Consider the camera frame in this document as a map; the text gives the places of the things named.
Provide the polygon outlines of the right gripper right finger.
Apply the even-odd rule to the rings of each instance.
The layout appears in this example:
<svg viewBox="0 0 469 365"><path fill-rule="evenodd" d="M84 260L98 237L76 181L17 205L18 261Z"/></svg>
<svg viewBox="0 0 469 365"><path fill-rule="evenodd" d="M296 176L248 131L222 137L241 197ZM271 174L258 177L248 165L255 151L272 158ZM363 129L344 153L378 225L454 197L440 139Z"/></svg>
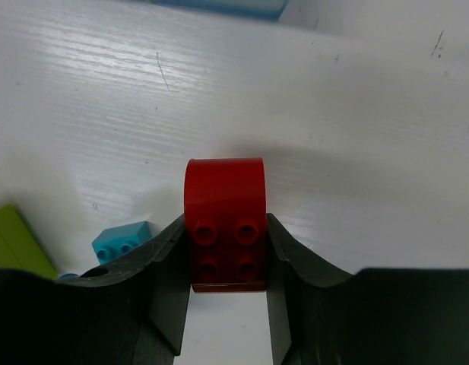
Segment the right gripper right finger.
<svg viewBox="0 0 469 365"><path fill-rule="evenodd" d="M268 216L275 364L469 364L469 269L350 274Z"/></svg>

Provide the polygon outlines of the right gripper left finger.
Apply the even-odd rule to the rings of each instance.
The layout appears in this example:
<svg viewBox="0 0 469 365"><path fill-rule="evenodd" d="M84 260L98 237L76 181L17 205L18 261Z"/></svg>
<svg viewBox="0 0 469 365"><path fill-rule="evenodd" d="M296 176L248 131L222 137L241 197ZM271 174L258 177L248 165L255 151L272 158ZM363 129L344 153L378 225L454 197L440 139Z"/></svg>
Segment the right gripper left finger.
<svg viewBox="0 0 469 365"><path fill-rule="evenodd" d="M0 269L0 364L171 364L189 293L182 217L77 277Z"/></svg>

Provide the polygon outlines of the teal lego base brick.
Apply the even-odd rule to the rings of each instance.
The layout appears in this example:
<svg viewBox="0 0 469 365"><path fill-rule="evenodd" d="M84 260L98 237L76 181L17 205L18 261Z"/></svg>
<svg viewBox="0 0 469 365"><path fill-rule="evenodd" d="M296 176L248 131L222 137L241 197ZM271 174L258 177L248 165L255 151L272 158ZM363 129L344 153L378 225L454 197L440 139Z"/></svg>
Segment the teal lego base brick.
<svg viewBox="0 0 469 365"><path fill-rule="evenodd" d="M98 265L104 265L143 245L157 234L148 221L103 230L91 243Z"/></svg>

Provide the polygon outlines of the red curved lego top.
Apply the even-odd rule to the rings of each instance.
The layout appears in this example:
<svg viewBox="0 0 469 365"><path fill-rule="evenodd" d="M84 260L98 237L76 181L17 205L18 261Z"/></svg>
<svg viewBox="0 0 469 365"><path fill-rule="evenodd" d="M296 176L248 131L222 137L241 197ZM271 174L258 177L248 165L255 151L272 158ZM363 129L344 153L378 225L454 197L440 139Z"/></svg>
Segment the red curved lego top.
<svg viewBox="0 0 469 365"><path fill-rule="evenodd" d="M265 290L267 203L260 157L191 159L184 217L194 292Z"/></svg>

